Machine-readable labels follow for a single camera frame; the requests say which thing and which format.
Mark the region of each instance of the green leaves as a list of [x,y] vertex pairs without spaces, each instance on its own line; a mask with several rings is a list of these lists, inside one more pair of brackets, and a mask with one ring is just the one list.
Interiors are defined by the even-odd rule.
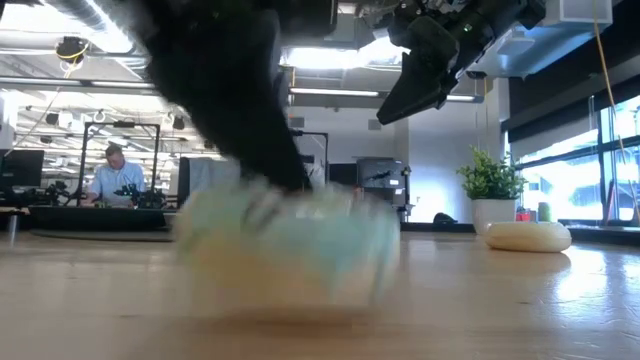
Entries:
[[475,166],[463,166],[456,171],[464,176],[462,188],[471,200],[508,200],[516,199],[522,194],[527,181],[516,174],[515,167],[506,158],[495,162],[486,151],[475,146],[471,147],[471,151]]

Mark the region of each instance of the wooden table surface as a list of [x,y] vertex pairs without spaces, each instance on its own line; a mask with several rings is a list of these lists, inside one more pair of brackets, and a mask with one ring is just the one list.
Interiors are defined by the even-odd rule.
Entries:
[[169,244],[0,240],[0,359],[640,359],[637,249],[405,238],[377,317],[313,326],[190,316]]

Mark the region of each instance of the light blue shirt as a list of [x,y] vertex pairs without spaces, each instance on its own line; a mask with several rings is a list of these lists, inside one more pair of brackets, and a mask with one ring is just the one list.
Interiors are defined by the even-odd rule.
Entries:
[[131,202],[129,196],[118,196],[116,190],[122,190],[123,186],[135,184],[138,191],[145,191],[144,173],[138,164],[125,161],[120,170],[114,170],[109,165],[100,166],[96,170],[96,176],[89,186],[89,192],[102,195],[102,201],[112,206],[128,206]]

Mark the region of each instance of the potted plant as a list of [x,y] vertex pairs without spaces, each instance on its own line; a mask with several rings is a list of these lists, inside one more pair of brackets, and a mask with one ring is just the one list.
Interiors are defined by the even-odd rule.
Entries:
[[472,146],[474,166],[463,166],[462,187],[473,204],[473,226],[484,234],[489,225],[516,220],[516,199],[524,191],[526,180],[516,174],[507,159],[494,161],[486,151]]

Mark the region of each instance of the man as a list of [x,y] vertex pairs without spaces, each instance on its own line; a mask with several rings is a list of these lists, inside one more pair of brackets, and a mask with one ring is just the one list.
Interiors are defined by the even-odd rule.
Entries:
[[118,145],[110,145],[105,151],[107,165],[96,170],[93,183],[89,186],[87,199],[82,205],[91,206],[100,196],[110,206],[131,206],[131,198],[114,194],[123,186],[135,184],[138,191],[145,191],[144,173],[138,164],[127,162]]

